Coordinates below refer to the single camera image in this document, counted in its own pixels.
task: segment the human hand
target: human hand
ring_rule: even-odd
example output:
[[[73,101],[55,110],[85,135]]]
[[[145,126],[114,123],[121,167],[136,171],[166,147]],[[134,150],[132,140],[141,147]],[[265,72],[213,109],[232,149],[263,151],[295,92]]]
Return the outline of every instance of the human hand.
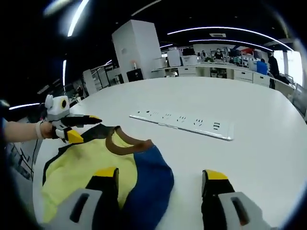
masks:
[[[52,124],[48,121],[44,121],[39,126],[43,138],[52,138]]]

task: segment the ceiling light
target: ceiling light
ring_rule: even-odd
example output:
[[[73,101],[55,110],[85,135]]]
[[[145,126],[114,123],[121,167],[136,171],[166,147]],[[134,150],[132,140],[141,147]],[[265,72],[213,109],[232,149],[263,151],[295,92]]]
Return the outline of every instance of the ceiling light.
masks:
[[[248,44],[248,45],[251,45],[251,46],[258,46],[262,49],[266,49],[266,50],[269,50],[269,51],[273,51],[269,48],[266,48],[266,47],[263,47],[263,46],[259,46],[259,45],[256,45],[256,44],[252,44],[252,43],[249,43],[249,42],[241,42],[241,41],[235,41],[235,40],[225,40],[225,39],[202,39],[202,40],[192,40],[192,41],[189,41],[189,42],[208,42],[208,41],[223,41],[223,42],[238,42],[238,43],[243,43],[243,44]]]
[[[164,47],[168,47],[168,46],[172,46],[173,44],[168,44],[168,45],[165,45],[165,46],[160,46],[160,48],[164,48]]]
[[[66,60],[63,61],[63,86],[65,86]]]
[[[22,104],[22,105],[13,106],[13,107],[9,108],[9,110],[17,109],[17,108],[22,108],[22,107],[27,107],[27,106],[32,106],[32,105],[39,105],[39,104],[40,104],[40,103]]]
[[[140,8],[138,11],[134,12],[131,16],[133,17],[133,16],[136,15],[137,13],[139,13],[139,12],[145,10],[146,8],[148,8],[148,7],[152,6],[152,5],[155,5],[156,3],[160,2],[160,1],[162,1],[162,0],[153,1],[152,3],[150,3],[150,4],[146,5],[146,6],[144,6],[143,8]]]
[[[112,60],[109,60],[105,65],[109,64]]]
[[[88,3],[88,1],[89,0],[83,0],[81,2],[81,4],[79,5],[79,7],[78,7],[78,9],[77,9],[73,19],[72,19],[71,26],[69,27],[69,31],[68,31],[67,37],[70,37],[72,35],[72,32],[75,29],[75,26],[76,26],[76,24],[78,22],[78,19],[80,18],[81,13],[84,10],[84,8],[85,8],[86,4]]]
[[[252,30],[246,30],[246,29],[241,29],[241,28],[235,28],[235,27],[225,27],[225,26],[207,26],[207,27],[195,27],[195,28],[189,28],[189,29],[185,29],[185,30],[178,30],[178,31],[174,31],[174,32],[170,32],[168,33],[167,35],[172,35],[172,34],[176,34],[176,33],[180,33],[180,32],[184,32],[184,31],[189,31],[189,30],[199,30],[199,29],[230,29],[230,30],[240,30],[240,31],[245,31],[245,32],[249,32],[249,33],[253,33],[253,34],[256,34],[256,35],[260,35],[260,36],[263,36],[263,37],[266,37],[266,38],[269,38],[269,39],[272,39],[273,41],[283,45],[284,47],[290,49],[293,51],[292,48],[290,48],[289,46],[287,46],[286,44],[282,43],[281,41],[278,41],[277,39],[275,38],[272,38],[270,36],[267,36],[265,34],[261,34],[261,33],[258,33],[256,31],[252,31]]]

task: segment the power strip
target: power strip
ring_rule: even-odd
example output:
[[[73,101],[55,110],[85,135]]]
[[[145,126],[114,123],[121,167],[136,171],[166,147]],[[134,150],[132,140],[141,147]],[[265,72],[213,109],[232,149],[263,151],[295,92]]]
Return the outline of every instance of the power strip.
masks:
[[[223,140],[234,139],[234,124],[214,118],[195,117],[184,113],[138,110],[129,117],[175,129],[199,133]]]

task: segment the brown collar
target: brown collar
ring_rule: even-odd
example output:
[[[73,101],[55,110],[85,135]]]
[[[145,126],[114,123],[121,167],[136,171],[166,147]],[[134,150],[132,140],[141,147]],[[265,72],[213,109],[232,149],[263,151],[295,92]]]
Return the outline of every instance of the brown collar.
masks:
[[[116,132],[123,141],[133,146],[119,147],[115,145],[112,141],[112,135],[114,132]],[[153,145],[154,144],[151,140],[137,140],[132,137],[129,137],[127,134],[123,132],[120,126],[116,126],[113,129],[111,129],[108,136],[106,137],[106,148],[110,152],[120,156],[132,154],[135,152],[143,152],[148,150]]]

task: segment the wristband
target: wristband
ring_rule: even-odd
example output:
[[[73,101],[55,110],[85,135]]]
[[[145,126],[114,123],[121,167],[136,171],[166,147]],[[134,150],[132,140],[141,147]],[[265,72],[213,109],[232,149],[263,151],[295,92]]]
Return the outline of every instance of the wristband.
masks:
[[[43,123],[44,121],[39,121],[36,123],[35,125],[35,130],[36,130],[36,135],[37,135],[37,138],[38,139],[44,139],[43,138],[43,135],[42,135],[42,132],[40,130],[40,124]]]

